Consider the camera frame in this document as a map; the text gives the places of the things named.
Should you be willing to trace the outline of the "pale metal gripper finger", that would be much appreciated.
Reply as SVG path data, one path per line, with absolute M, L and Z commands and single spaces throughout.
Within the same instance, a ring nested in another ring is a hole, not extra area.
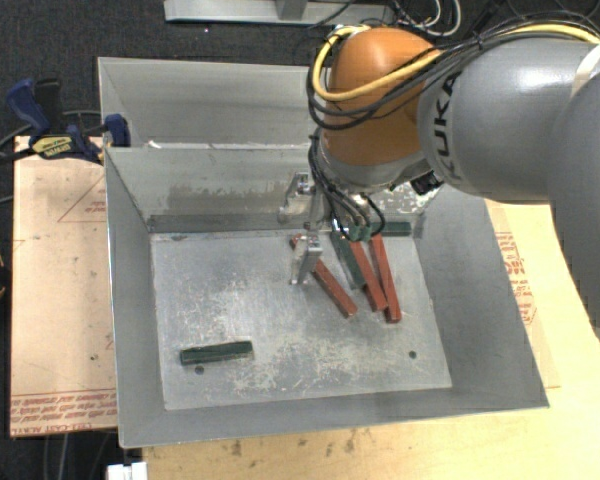
M 293 249 L 291 266 L 291 284 L 299 285 L 305 282 L 307 276 L 308 240 L 303 234 L 298 234 L 290 240 Z
M 301 256 L 299 267 L 299 283 L 304 284 L 307 277 L 315 270 L 323 253 L 321 245 L 307 245 Z

